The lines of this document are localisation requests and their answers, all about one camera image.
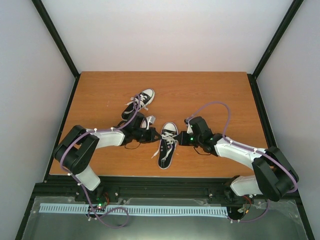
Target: shoe tongue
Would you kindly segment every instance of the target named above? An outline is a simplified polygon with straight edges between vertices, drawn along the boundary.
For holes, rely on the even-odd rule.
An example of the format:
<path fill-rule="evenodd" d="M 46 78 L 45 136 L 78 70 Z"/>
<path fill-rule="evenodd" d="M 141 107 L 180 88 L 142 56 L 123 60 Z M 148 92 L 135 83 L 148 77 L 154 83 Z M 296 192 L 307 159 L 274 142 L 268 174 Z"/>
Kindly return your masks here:
<path fill-rule="evenodd" d="M 139 97 L 140 97 L 140 99 L 141 99 L 141 98 L 143 98 L 143 97 L 148 98 L 149 96 L 148 96 L 147 94 L 145 94 L 145 93 L 142 92 L 142 93 L 139 94 Z"/>
<path fill-rule="evenodd" d="M 173 134 L 173 135 L 177 134 L 176 131 L 171 131 L 171 130 L 167 130 L 167 129 L 164 129 L 163 132 L 167 132 L 167 133 L 170 133 L 170 134 Z"/>

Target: wooden table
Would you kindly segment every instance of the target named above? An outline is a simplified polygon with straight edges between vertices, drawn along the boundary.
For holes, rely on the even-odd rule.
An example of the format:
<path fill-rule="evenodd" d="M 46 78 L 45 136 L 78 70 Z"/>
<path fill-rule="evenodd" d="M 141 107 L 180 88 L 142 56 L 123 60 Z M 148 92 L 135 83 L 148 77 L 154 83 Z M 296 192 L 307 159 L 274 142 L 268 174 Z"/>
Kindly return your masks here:
<path fill-rule="evenodd" d="M 154 89 L 155 97 L 149 110 L 142 109 L 141 112 L 146 117 L 156 117 L 153 126 L 158 132 L 166 122 L 174 122 L 179 131 L 185 130 L 185 118 L 208 102 L 221 101 L 231 109 L 227 136 L 251 146 L 267 147 L 245 72 L 82 72 L 61 139 L 74 125 L 90 129 L 117 125 L 130 97 L 147 88 Z M 215 104 L 199 116 L 213 132 L 222 133 L 227 110 Z M 137 145 L 132 142 L 128 147 Z M 198 155 L 187 146 L 178 146 L 171 166 L 162 170 L 158 167 L 158 158 L 151 159 L 158 146 L 159 141 L 141 144 L 134 150 L 123 146 L 99 148 L 93 154 L 90 166 L 100 176 L 224 178 L 253 173 L 233 160 Z M 58 161 L 53 161 L 50 174 L 65 174 Z"/>

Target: white wall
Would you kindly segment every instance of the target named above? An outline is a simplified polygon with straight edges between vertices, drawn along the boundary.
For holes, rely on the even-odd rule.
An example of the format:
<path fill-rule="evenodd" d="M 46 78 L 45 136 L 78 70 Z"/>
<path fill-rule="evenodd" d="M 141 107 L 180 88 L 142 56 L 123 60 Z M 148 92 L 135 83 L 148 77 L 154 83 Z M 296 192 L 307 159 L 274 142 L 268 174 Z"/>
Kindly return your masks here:
<path fill-rule="evenodd" d="M 297 171 L 320 239 L 320 1 L 306 0 L 258 78 L 278 146 Z"/>
<path fill-rule="evenodd" d="M 292 0 L 43 0 L 80 71 L 252 73 Z"/>
<path fill-rule="evenodd" d="M 0 233 L 17 234 L 73 85 L 31 0 L 0 1 Z"/>

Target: black sneaker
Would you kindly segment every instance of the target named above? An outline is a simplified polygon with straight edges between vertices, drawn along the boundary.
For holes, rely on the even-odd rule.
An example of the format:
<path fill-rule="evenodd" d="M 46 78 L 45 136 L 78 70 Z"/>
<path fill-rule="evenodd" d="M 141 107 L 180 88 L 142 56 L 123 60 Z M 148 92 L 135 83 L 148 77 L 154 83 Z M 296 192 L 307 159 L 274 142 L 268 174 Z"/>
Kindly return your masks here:
<path fill-rule="evenodd" d="M 178 140 L 175 140 L 174 137 L 178 135 L 178 128 L 173 122 L 167 122 L 162 130 L 160 145 L 158 150 L 152 156 L 156 156 L 158 153 L 158 165 L 161 169 L 167 169 L 170 167 L 172 162 L 172 157 L 175 152 L 175 149 L 178 145 Z"/>
<path fill-rule="evenodd" d="M 138 106 L 139 111 L 142 108 L 148 110 L 148 108 L 146 108 L 146 106 L 149 105 L 153 101 L 153 99 L 155 97 L 155 91 L 153 91 L 151 88 L 149 88 L 149 89 L 146 89 L 146 90 L 140 92 L 139 96 L 140 96 L 140 106 Z M 121 114 L 121 118 L 125 121 L 128 120 L 130 113 L 134 111 L 134 103 L 138 104 L 138 102 L 139 102 L 137 97 L 136 98 L 131 97 L 130 100 L 131 101 L 126 104 L 128 106 Z"/>

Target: black metal frame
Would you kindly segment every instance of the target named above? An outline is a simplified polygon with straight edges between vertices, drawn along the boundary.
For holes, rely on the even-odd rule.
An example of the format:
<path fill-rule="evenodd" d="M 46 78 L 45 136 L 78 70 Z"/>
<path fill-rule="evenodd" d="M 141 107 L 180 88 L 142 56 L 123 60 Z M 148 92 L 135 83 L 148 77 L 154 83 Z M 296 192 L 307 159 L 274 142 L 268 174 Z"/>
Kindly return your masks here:
<path fill-rule="evenodd" d="M 32 0 L 35 8 L 41 16 L 44 24 L 48 28 L 53 40 L 59 48 L 64 60 L 70 68 L 70 71 L 75 77 L 72 92 L 63 115 L 62 123 L 59 128 L 59 132 L 54 144 L 56 147 L 60 141 L 62 130 L 64 128 L 69 109 L 75 95 L 75 91 L 80 79 L 80 74 L 77 71 L 62 39 L 60 38 L 57 29 L 51 21 L 48 12 L 45 9 L 41 0 Z M 285 33 L 291 20 L 298 11 L 303 0 L 293 0 L 290 8 L 285 14 L 282 22 L 280 23 L 277 31 L 275 32 L 270 44 L 265 50 L 261 60 L 259 61 L 253 74 L 248 74 L 248 81 L 251 86 L 252 95 L 256 104 L 257 112 L 260 117 L 261 125 L 263 128 L 264 136 L 268 147 L 276 146 L 276 141 L 268 120 L 267 112 L 263 100 L 260 95 L 259 87 L 257 84 L 257 78 L 261 73 L 263 67 L 270 58 L 272 52 L 276 48 L 281 37 Z M 34 190 L 30 197 L 30 201 L 26 208 L 23 220 L 18 230 L 16 240 L 22 239 L 30 211 L 33 206 L 33 202 L 36 196 L 73 196 L 79 200 L 83 196 L 76 194 L 80 192 L 79 186 L 69 176 L 56 176 L 49 175 L 49 171 L 53 162 L 51 156 L 46 170 L 44 180 L 42 183 L 36 183 Z M 109 196 L 112 202 L 118 201 L 118 197 L 121 198 L 181 198 L 181 199 L 207 199 L 210 203 L 221 204 L 222 206 L 232 207 L 239 206 L 242 202 L 232 204 L 227 202 L 223 196 L 224 184 L 229 178 L 175 178 L 175 177 L 107 177 L 101 176 L 101 181 L 109 187 Z M 295 200 L 297 203 L 298 210 L 306 230 L 308 239 L 314 240 L 314 236 L 302 204 L 300 195 L 298 192 L 286 194 L 283 199 Z"/>

